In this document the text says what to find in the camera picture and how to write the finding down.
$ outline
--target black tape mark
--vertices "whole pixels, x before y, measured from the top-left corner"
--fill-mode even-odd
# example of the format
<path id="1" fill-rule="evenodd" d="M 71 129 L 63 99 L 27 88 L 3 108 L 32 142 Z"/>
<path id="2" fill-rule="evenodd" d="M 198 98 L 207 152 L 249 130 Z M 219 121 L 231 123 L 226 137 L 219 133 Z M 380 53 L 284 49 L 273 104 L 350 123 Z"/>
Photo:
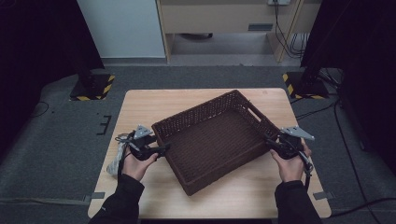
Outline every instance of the black tape mark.
<path id="1" fill-rule="evenodd" d="M 100 123 L 100 125 L 101 126 L 105 126 L 105 129 L 103 130 L 102 133 L 97 133 L 96 135 L 105 135 L 106 132 L 107 132 L 108 125 L 110 124 L 110 121 L 111 121 L 111 116 L 110 115 L 104 115 L 103 117 L 107 118 L 107 122 L 106 123 Z"/>

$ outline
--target vent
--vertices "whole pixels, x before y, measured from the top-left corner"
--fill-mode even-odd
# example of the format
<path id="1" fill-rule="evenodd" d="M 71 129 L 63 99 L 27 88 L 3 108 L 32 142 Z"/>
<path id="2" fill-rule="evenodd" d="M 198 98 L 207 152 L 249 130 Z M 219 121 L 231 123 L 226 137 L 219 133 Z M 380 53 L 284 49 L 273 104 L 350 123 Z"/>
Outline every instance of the vent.
<path id="1" fill-rule="evenodd" d="M 248 25 L 249 31 L 272 31 L 272 23 L 251 23 Z"/>

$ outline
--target light wood tabletop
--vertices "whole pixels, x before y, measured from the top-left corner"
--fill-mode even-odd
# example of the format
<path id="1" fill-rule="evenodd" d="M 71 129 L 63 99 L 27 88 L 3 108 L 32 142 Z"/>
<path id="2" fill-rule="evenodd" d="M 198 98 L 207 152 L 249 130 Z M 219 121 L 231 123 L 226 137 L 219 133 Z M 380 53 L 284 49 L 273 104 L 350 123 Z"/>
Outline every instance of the light wood tabletop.
<path id="1" fill-rule="evenodd" d="M 114 140 L 115 137 L 121 133 L 130 133 L 138 124 L 151 129 L 151 125 L 157 121 L 232 90 L 128 91 L 95 188 L 95 192 L 104 192 L 105 198 L 92 199 L 89 217 L 99 211 L 102 203 L 114 193 L 117 186 L 117 179 L 106 172 L 107 166 L 117 155 L 118 142 Z M 297 125 L 284 90 L 238 90 L 278 128 Z M 139 218 L 274 218 L 277 217 L 274 192 L 280 182 L 276 162 L 270 153 L 266 153 L 192 196 L 187 196 L 166 158 L 159 158 L 150 165 L 141 181 L 145 190 L 139 203 Z M 313 197 L 313 193 L 322 191 L 314 170 L 308 194 L 319 216 L 328 217 L 331 214 L 328 201 L 317 201 Z"/>

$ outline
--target gray carpet floor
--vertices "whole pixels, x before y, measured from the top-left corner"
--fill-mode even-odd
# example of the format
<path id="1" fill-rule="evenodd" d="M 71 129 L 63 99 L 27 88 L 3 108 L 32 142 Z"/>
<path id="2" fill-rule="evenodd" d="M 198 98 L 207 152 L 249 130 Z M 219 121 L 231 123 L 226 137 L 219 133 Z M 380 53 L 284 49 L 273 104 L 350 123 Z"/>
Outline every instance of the gray carpet floor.
<path id="1" fill-rule="evenodd" d="M 105 100 L 69 101 L 77 76 L 46 86 L 32 118 L 0 166 L 0 198 L 58 198 L 82 200 L 93 193 L 125 92 L 137 89 L 283 88 L 281 75 L 298 67 L 280 66 L 123 66 L 108 67 L 116 76 Z M 329 99 L 292 102 L 296 116 L 334 103 Z M 396 197 L 396 177 L 375 152 L 360 149 L 359 139 L 342 108 L 337 117 L 346 137 L 361 187 L 368 201 Z M 106 134 L 101 123 L 111 116 Z M 299 119 L 317 139 L 309 142 L 322 186 L 335 196 L 332 212 L 365 203 L 354 175 L 333 107 Z M 380 223 L 396 223 L 396 202 L 371 206 Z M 0 224 L 87 223 L 87 205 L 0 203 Z M 367 207 L 324 223 L 375 223 Z"/>

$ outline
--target hand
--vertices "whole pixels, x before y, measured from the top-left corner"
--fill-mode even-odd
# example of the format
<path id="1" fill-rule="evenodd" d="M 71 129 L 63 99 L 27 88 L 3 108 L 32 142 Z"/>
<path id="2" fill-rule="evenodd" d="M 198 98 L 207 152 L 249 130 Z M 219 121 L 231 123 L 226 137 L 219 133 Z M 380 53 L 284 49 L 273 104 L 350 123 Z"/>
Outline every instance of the hand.
<path id="1" fill-rule="evenodd" d="M 127 148 L 126 150 L 128 155 L 131 152 L 131 149 Z M 149 166 L 157 160 L 157 157 L 158 153 L 154 153 L 147 160 L 140 161 L 133 154 L 131 154 L 125 158 L 122 173 L 137 181 L 140 181 L 142 180 Z"/>
<path id="2" fill-rule="evenodd" d="M 311 149 L 309 149 L 305 143 L 303 143 L 303 147 L 305 155 L 309 158 L 312 153 Z M 279 167 L 279 175 L 284 183 L 293 180 L 301 180 L 304 172 L 304 163 L 299 156 L 289 160 L 283 160 L 273 149 L 271 149 L 270 152 Z"/>

